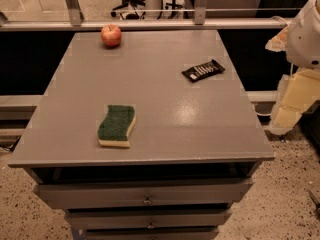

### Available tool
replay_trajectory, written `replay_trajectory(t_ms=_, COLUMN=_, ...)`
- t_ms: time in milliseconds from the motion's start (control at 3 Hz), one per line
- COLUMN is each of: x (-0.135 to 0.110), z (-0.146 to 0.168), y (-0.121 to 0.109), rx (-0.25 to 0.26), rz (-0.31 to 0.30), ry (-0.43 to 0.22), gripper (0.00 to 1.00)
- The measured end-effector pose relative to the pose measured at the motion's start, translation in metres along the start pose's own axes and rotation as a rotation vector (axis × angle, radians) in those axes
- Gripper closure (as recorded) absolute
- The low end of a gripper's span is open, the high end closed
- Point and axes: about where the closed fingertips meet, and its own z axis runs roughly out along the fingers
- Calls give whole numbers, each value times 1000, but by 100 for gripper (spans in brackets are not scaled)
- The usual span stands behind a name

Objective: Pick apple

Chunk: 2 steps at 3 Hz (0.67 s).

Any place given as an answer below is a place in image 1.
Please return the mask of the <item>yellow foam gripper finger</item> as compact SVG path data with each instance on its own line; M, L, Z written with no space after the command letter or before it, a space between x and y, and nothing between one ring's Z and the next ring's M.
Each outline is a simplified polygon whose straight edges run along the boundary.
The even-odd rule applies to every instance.
M287 50L287 35L289 27L283 28L277 35L272 37L265 45L265 48L272 52L282 52Z
M302 115L320 99L320 70L299 68L293 75L283 75L277 88L276 103L268 129L272 134L291 131Z

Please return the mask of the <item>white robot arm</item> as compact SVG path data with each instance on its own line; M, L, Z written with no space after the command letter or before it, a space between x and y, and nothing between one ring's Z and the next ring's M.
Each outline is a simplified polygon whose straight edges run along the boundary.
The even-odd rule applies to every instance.
M284 135L320 98L320 0L308 0L292 22L270 39L265 48L286 52L295 73L283 75L271 111L269 131Z

